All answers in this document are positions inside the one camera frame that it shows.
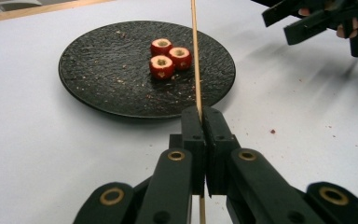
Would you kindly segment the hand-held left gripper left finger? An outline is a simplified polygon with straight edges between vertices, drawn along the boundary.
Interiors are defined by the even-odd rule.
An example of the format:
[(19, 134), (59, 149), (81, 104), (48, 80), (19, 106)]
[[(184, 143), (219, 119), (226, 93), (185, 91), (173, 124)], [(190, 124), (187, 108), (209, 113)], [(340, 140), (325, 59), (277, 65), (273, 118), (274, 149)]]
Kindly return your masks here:
[(169, 148), (181, 148), (192, 155), (192, 192), (204, 195), (205, 179), (205, 137), (200, 122), (199, 111), (195, 106), (188, 107), (181, 114), (181, 133), (171, 134)]

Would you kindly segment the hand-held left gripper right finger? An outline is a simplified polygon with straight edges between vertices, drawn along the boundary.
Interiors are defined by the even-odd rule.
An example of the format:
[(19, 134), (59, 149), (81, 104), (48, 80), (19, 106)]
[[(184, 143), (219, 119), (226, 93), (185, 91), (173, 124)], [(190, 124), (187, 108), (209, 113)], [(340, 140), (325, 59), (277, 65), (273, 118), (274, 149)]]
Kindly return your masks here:
[(231, 151), (239, 148), (240, 144), (217, 109), (203, 108), (202, 127), (207, 144), (206, 182), (209, 195), (226, 195), (229, 180), (227, 160)]

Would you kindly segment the red cored hawthorn fruit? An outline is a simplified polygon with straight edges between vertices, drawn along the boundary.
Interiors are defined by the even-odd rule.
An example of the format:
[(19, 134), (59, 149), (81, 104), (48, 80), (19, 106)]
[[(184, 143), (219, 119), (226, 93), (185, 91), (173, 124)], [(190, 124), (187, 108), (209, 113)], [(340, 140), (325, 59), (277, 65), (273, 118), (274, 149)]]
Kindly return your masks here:
[(192, 64), (192, 56), (187, 48), (175, 47), (169, 53), (169, 58), (172, 60), (176, 70), (187, 70)]
[(150, 52), (152, 56), (167, 55), (172, 48), (173, 45), (169, 39), (159, 38), (151, 42)]
[(149, 71), (153, 78), (168, 79), (173, 75), (174, 64), (172, 60), (165, 55), (157, 55), (149, 61)]

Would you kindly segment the thin wooden skewer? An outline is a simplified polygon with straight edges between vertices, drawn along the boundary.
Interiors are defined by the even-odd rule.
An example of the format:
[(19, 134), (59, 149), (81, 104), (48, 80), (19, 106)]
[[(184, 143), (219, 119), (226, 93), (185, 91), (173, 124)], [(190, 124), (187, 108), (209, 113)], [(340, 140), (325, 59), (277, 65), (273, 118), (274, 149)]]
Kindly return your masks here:
[[(200, 123), (202, 123), (200, 56), (199, 56), (196, 0), (190, 0), (190, 5), (191, 5), (192, 37), (193, 37), (193, 53), (194, 53), (193, 60), (194, 60), (196, 108), (198, 111)], [(206, 207), (205, 207), (204, 190), (202, 191), (201, 195), (199, 196), (199, 206), (200, 206), (200, 224), (206, 224)]]

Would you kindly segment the black round stone plate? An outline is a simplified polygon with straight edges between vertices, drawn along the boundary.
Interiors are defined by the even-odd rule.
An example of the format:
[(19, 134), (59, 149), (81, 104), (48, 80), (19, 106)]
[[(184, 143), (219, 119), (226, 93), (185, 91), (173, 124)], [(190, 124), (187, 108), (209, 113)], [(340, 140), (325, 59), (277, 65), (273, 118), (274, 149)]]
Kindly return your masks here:
[(87, 32), (59, 60), (62, 85), (97, 110), (137, 119), (168, 119), (196, 103), (194, 69), (158, 80), (150, 74), (150, 45), (165, 37), (191, 49), (192, 30), (162, 21), (125, 21)]

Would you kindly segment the light wooden table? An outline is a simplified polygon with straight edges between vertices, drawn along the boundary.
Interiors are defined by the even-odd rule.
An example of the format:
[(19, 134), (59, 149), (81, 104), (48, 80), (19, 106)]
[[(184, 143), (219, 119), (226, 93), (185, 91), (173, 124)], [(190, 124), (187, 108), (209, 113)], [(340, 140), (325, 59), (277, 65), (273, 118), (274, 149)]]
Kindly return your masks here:
[(27, 16), (36, 15), (36, 14), (43, 14), (43, 13), (48, 13), (48, 12), (53, 12), (53, 11), (71, 9), (71, 8), (76, 8), (76, 7), (101, 4), (101, 3), (111, 2), (111, 1), (114, 1), (114, 0), (73, 0), (73, 1), (69, 1), (69, 2), (57, 3), (57, 4), (41, 6), (41, 7), (30, 7), (30, 8), (13, 10), (13, 11), (0, 12), (0, 21), (11, 20), (11, 19), (16, 19), (16, 18), (20, 18), (20, 17), (27, 17)]

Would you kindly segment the white chair base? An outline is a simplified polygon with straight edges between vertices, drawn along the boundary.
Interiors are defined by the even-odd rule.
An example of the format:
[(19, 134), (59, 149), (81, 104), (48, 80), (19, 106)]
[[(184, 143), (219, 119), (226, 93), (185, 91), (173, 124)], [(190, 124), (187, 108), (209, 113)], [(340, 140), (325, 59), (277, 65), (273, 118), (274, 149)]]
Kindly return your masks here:
[(6, 0), (0, 2), (0, 10), (7, 12), (31, 7), (41, 7), (38, 0)]

